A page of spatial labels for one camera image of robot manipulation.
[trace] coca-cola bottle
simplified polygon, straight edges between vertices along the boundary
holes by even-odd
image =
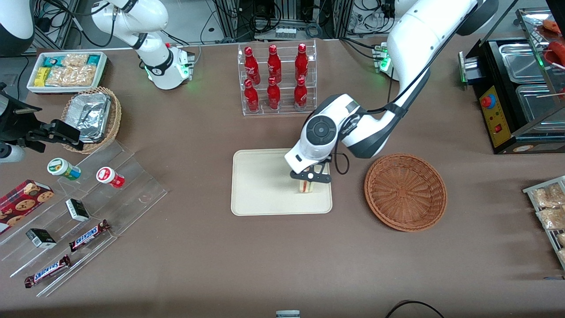
[[[253,85],[261,83],[261,76],[259,76],[259,64],[257,59],[253,56],[253,50],[250,47],[244,49],[245,52],[245,73],[247,78],[253,81]]]
[[[281,67],[281,58],[277,54],[277,46],[269,46],[269,60],[267,61],[269,68],[269,76],[274,76],[277,83],[283,80],[283,70]]]
[[[304,43],[298,45],[298,55],[296,55],[296,60],[294,60],[294,68],[296,81],[298,81],[300,76],[308,77],[308,56],[306,56],[306,44]]]
[[[245,103],[250,112],[256,113],[259,111],[259,95],[257,95],[257,90],[253,87],[253,83],[250,79],[245,79],[244,81],[245,90]]]
[[[306,108],[306,95],[308,94],[308,90],[306,89],[306,86],[304,86],[304,83],[306,82],[304,76],[300,76],[297,82],[298,85],[296,85],[296,88],[294,89],[294,108],[302,111]]]
[[[277,81],[274,76],[271,76],[269,78],[269,87],[267,88],[267,95],[269,95],[269,107],[272,110],[278,110],[281,104],[281,90],[277,85]]]

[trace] wicker basket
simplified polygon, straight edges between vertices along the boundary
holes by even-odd
[[[120,129],[120,120],[121,120],[121,106],[120,106],[120,101],[116,98],[116,95],[114,95],[114,93],[105,88],[105,87],[97,87],[97,88],[93,88],[93,89],[88,89],[87,91],[84,92],[80,92],[78,93],[78,95],[81,94],[94,94],[94,93],[104,93],[107,94],[108,96],[110,96],[112,98],[112,104],[110,105],[110,113],[108,115],[108,123],[106,124],[106,131],[104,132],[104,139],[97,143],[97,144],[84,144],[84,148],[81,151],[78,151],[70,146],[67,145],[63,145],[63,147],[65,147],[66,150],[68,151],[73,151],[73,152],[80,152],[83,154],[91,154],[93,153],[96,149],[101,148],[102,146],[106,145],[106,144],[110,144],[114,141],[114,139],[116,139],[116,135],[118,134],[118,130]],[[69,105],[71,104],[71,101],[69,100],[69,102],[67,103],[67,106],[65,107],[65,109],[63,110],[63,115],[61,116],[61,120],[65,120],[65,117],[67,116],[67,111],[69,109]]]
[[[388,226],[416,232],[434,226],[444,215],[444,181],[429,163],[410,154],[379,158],[365,177],[365,198]]]

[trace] yellow control panel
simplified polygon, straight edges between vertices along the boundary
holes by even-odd
[[[511,134],[494,86],[481,96],[479,102],[481,103],[486,126],[489,129],[490,139],[493,145],[498,147],[510,139]]]

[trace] red switch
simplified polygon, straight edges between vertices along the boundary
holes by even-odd
[[[492,99],[488,96],[484,97],[481,100],[481,106],[484,107],[484,108],[488,108],[491,103],[492,103]]]

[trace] clear acrylic bottle rack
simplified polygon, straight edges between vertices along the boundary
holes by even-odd
[[[294,77],[294,60],[298,54],[298,44],[306,44],[306,55],[308,56],[308,77],[306,78],[306,96],[307,104],[304,110],[298,111],[294,108],[294,88],[296,87],[296,78]],[[269,87],[268,78],[269,71],[267,68],[267,60],[269,59],[269,45],[275,44],[277,52],[281,58],[282,65],[282,81],[279,83],[281,90],[281,105],[278,110],[272,110],[268,104],[267,88]],[[245,73],[245,54],[244,48],[247,46],[253,49],[253,55],[259,63],[259,75],[261,82],[255,86],[259,95],[259,111],[252,113],[247,108],[244,95],[244,81],[247,78]],[[274,114],[296,114],[309,113],[318,106],[317,96],[317,72],[316,72],[316,41],[284,41],[284,42],[252,42],[240,44],[238,46],[237,66],[240,76],[241,106],[244,115],[274,115]]]

